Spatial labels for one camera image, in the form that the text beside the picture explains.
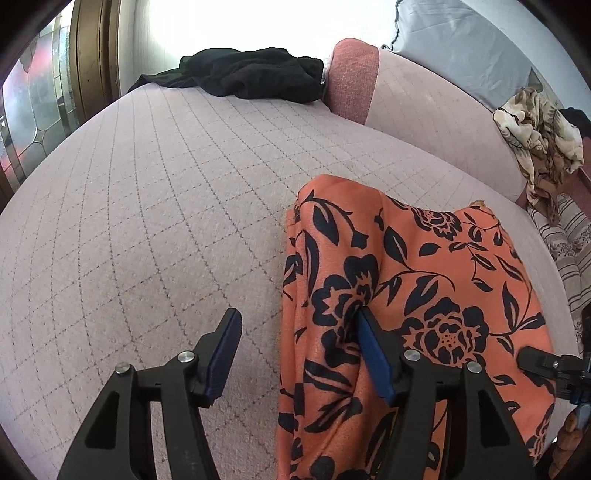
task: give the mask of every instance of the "blue gripper pad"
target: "blue gripper pad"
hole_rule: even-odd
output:
[[[360,309],[357,314],[357,333],[361,356],[376,392],[388,405],[392,406],[396,399],[396,392],[392,387],[392,369],[372,330],[371,323],[379,328],[378,321],[370,310],[367,307]]]
[[[203,394],[211,403],[222,396],[242,336],[242,315],[227,309],[215,332],[203,335],[195,348],[199,377],[205,380]]]

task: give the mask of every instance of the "grid-patterned upholstery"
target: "grid-patterned upholstery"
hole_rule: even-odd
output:
[[[319,173],[431,209],[484,199],[526,264],[557,350],[576,353],[531,219],[479,181],[319,103],[148,85],[62,143],[0,216],[0,423],[39,480],[56,478],[115,364],[164,363],[230,305],[243,338],[204,426],[221,478],[275,477],[284,212]],[[161,427],[154,437],[167,479]]]

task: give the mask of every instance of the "floral blanket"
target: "floral blanket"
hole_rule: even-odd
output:
[[[476,361],[498,388],[531,456],[543,452],[554,387],[515,361],[551,352],[540,302],[511,239],[486,207],[431,212],[322,175],[287,217],[278,427],[280,480],[375,478],[397,410],[379,398],[353,319],[369,305],[386,330],[434,362]],[[438,403],[425,479],[439,475]]]
[[[492,115],[527,180],[527,200],[550,225],[558,224],[557,195],[565,172],[584,163],[583,139],[552,103],[528,87]]]

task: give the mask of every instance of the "metal screw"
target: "metal screw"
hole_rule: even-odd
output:
[[[418,359],[421,358],[421,353],[417,352],[416,350],[409,349],[404,352],[404,358],[409,362],[417,362]]]
[[[482,372],[482,365],[477,362],[468,362],[468,370],[473,374]]]
[[[195,360],[195,354],[191,350],[185,350],[184,352],[180,352],[177,358],[182,364],[188,364]]]
[[[130,368],[131,365],[129,363],[121,362],[115,365],[115,372],[117,373],[117,375],[124,375],[129,371]]]

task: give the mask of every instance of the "white wall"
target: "white wall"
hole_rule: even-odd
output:
[[[518,0],[462,0],[497,26],[528,57],[565,107],[591,118],[591,91],[554,35]]]
[[[119,90],[121,95],[126,94],[129,87],[138,79],[134,70],[135,6],[136,0],[121,0],[117,38]]]
[[[204,48],[286,48],[327,60],[337,42],[381,46],[394,33],[395,0],[137,0],[135,73],[178,67]]]
[[[518,0],[463,1],[523,51],[565,107],[580,108],[591,118],[591,92],[583,77],[550,30]],[[137,0],[133,81],[122,81],[122,87],[142,73],[176,68],[180,57],[204,48],[283,47],[326,61],[346,37],[389,44],[394,19],[395,0]]]

